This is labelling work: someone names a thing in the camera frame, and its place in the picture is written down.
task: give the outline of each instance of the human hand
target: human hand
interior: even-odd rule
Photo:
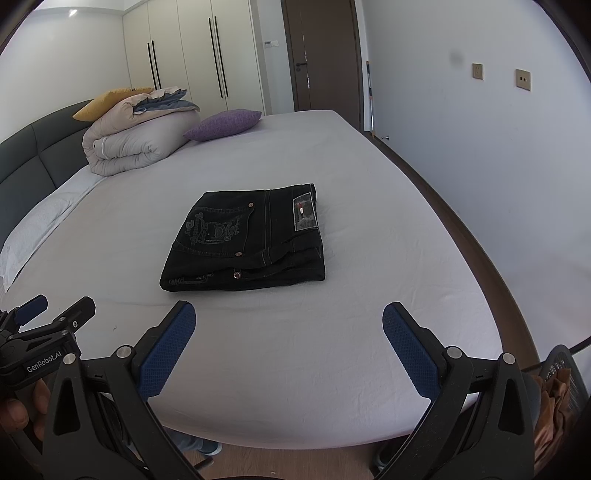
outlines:
[[[49,408],[49,388],[43,380],[37,380],[33,389],[33,404],[39,412],[33,425],[35,436],[43,440],[45,434],[45,418]],[[16,398],[0,400],[0,425],[7,433],[22,430],[29,423],[29,414],[25,405]]]

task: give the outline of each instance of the wardrobe door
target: wardrobe door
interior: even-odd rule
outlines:
[[[148,17],[156,81],[160,88],[177,86],[187,89],[185,99],[191,100],[176,0],[150,0]]]
[[[248,0],[212,0],[228,109],[263,112],[251,9]]]
[[[123,16],[123,33],[125,37],[125,52],[131,86],[135,88],[158,88],[155,72],[152,75],[152,47],[150,39],[150,25],[148,23],[148,5],[134,8]]]
[[[183,53],[201,119],[227,110],[210,0],[177,0]]]

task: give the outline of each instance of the mattress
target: mattress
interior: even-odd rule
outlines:
[[[169,293],[158,281],[187,212],[206,191],[314,183],[326,280],[255,291]],[[428,406],[387,341],[400,301],[443,345],[497,358],[501,341],[462,255],[418,190],[334,112],[263,118],[190,142],[98,184],[45,240],[2,307],[37,294],[48,322],[88,295],[84,358],[133,345],[177,300],[197,328],[151,407],[166,426],[225,443],[316,449],[410,432]]]

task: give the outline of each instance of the blue gripper pad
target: blue gripper pad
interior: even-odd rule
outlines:
[[[195,331],[196,323],[197,315],[193,305],[184,303],[139,367],[138,393],[143,401],[162,392],[164,384]]]
[[[441,390],[437,366],[394,304],[384,309],[382,324],[418,394],[434,401]]]
[[[46,310],[47,299],[43,295],[37,295],[37,297],[18,308],[14,323],[22,327]]]

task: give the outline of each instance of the brown clothing in basket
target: brown clothing in basket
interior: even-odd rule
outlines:
[[[570,368],[558,370],[546,382],[534,377],[541,389],[540,417],[534,429],[535,471],[539,472],[560,448],[574,425],[570,411]]]

